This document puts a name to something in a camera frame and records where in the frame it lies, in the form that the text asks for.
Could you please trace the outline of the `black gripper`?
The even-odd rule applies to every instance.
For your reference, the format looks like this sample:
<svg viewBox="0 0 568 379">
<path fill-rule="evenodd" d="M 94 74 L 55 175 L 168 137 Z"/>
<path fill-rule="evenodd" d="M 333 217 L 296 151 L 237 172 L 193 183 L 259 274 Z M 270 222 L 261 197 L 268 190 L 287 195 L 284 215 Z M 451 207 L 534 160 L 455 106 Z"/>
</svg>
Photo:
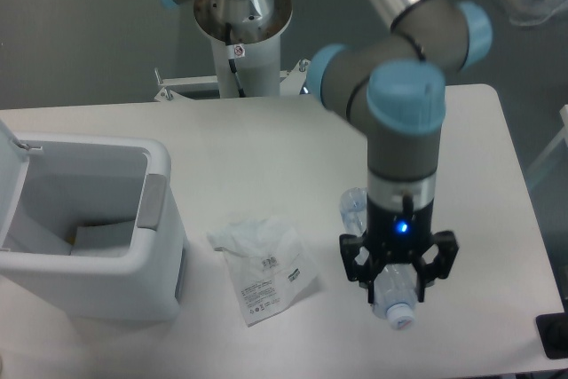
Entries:
<svg viewBox="0 0 568 379">
<path fill-rule="evenodd" d="M 383 209 L 367 200 L 367 231 L 361 236 L 341 234 L 339 249 L 349 281 L 367 291 L 367 302 L 375 303 L 375 279 L 388 264 L 411 264 L 416 271 L 415 293 L 423 303 L 427 286 L 448 278 L 459 245 L 453 231 L 432 233 L 434 201 L 409 216 Z M 423 254 L 432 246 L 438 253 L 430 263 Z"/>
</svg>

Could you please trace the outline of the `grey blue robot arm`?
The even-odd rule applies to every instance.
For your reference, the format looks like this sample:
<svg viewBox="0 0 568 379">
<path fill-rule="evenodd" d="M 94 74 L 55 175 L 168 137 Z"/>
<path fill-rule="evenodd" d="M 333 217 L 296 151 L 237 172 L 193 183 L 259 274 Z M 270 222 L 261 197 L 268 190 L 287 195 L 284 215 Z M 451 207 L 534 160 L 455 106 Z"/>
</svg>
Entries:
<svg viewBox="0 0 568 379">
<path fill-rule="evenodd" d="M 193 4 L 198 26 L 216 50 L 222 97 L 279 93 L 279 52 L 250 56 L 254 46 L 279 38 L 291 19 L 291 0 L 161 1 Z M 472 2 L 370 1 L 388 25 L 388 37 L 361 50 L 322 48 L 312 57 L 306 86 L 367 138 L 367 228 L 361 236 L 342 235 L 339 246 L 347 278 L 376 303 L 387 265 L 414 268 L 418 297 L 452 269 L 459 249 L 454 234 L 431 230 L 445 74 L 480 61 L 493 30 Z"/>
</svg>

